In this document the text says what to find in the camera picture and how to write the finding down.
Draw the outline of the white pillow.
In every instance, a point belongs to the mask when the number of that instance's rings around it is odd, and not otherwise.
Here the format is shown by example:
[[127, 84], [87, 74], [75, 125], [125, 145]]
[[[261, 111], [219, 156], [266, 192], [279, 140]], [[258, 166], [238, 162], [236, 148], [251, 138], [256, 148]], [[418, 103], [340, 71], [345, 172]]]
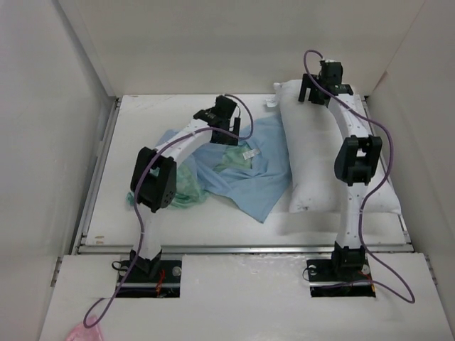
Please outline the white pillow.
[[334, 163], [343, 139], [332, 113], [322, 105], [299, 102], [301, 80], [275, 83], [292, 175], [290, 213], [340, 212], [346, 184]]

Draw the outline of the light blue pillowcase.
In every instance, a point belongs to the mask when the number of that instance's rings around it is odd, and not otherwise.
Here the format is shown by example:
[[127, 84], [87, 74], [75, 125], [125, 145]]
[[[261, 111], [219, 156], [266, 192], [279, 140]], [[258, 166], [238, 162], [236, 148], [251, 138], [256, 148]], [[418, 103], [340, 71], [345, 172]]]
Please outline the light blue pillowcase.
[[291, 168], [282, 119], [256, 119], [241, 134], [252, 137], [236, 146], [206, 144], [177, 169], [177, 191], [171, 207], [187, 209], [210, 194], [231, 199], [240, 210], [265, 222], [289, 187]]

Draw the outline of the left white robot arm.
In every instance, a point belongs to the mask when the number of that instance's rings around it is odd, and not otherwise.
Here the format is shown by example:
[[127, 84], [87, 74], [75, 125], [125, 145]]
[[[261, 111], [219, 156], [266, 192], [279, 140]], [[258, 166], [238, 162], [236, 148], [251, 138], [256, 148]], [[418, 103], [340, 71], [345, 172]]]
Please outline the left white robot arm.
[[137, 155], [130, 183], [133, 208], [139, 221], [139, 240], [129, 258], [134, 273], [146, 282], [160, 271], [159, 232], [149, 216], [168, 207], [177, 193], [178, 167], [197, 149], [210, 143], [236, 145], [240, 118], [233, 118], [237, 103], [231, 96], [216, 97], [213, 107], [202, 109], [175, 136], [155, 148], [143, 147]]

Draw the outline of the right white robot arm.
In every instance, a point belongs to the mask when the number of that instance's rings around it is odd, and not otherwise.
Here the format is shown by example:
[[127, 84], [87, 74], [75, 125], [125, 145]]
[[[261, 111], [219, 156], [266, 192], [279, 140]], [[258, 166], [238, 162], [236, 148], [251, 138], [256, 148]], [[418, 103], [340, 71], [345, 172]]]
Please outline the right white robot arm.
[[318, 75], [302, 78], [299, 101], [308, 99], [324, 105], [340, 129], [343, 143], [334, 162], [337, 180], [343, 183], [341, 226], [330, 259], [310, 259], [306, 272], [312, 283], [352, 282], [366, 279], [365, 245], [359, 233], [362, 204], [378, 168], [382, 139], [373, 136], [352, 114], [353, 90], [342, 81], [343, 66], [334, 60], [321, 60]]

